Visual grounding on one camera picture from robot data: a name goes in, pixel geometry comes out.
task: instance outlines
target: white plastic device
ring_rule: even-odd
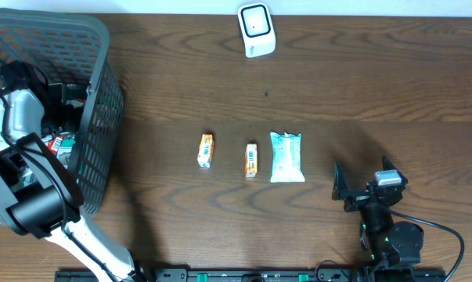
[[[276,34],[266,4],[259,2],[244,5],[237,13],[243,34],[246,57],[253,58],[274,52]]]
[[[45,108],[36,95],[29,89],[21,89],[5,95],[4,98],[11,107],[6,121],[7,134],[15,141],[32,132],[41,136],[41,119],[45,115]],[[2,120],[5,118],[4,106],[0,99],[0,151],[8,147],[1,136]]]

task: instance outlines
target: small orange box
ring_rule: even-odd
[[[246,177],[255,177],[258,170],[258,151],[257,144],[248,144],[246,146],[246,165],[244,175]]]
[[[214,140],[213,135],[203,134],[201,144],[199,145],[199,154],[197,154],[197,162],[201,168],[209,168],[211,165],[211,157],[213,157]]]

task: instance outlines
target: light blue packaging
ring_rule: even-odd
[[[280,135],[270,132],[270,140],[274,151],[270,182],[305,182],[305,177],[301,173],[301,134],[296,136],[284,132],[284,135]]]

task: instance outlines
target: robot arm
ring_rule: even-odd
[[[75,179],[36,134],[19,139],[10,148],[0,152],[0,215],[13,231],[32,233],[65,248],[100,282],[155,281],[86,214]],[[18,154],[38,183],[22,187],[19,164],[23,162],[18,161]]]
[[[384,170],[375,173],[375,180],[368,182],[364,190],[349,190],[344,173],[335,164],[333,200],[343,200],[346,212],[359,211],[361,214],[362,247],[367,250],[368,239],[373,263],[363,267],[359,274],[368,281],[415,281],[414,266],[420,263],[423,247],[423,229],[417,224],[400,221],[394,223],[392,215],[420,222],[454,234],[460,242],[460,253],[452,270],[439,281],[448,281],[462,261],[465,243],[455,230],[434,222],[400,214],[389,209],[402,200],[408,179],[391,163],[382,158]]]

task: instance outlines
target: gray plastic basket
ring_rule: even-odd
[[[25,61],[50,83],[89,84],[68,170],[91,214],[102,204],[124,107],[107,62],[109,40],[105,25],[90,16],[0,9],[0,66]]]

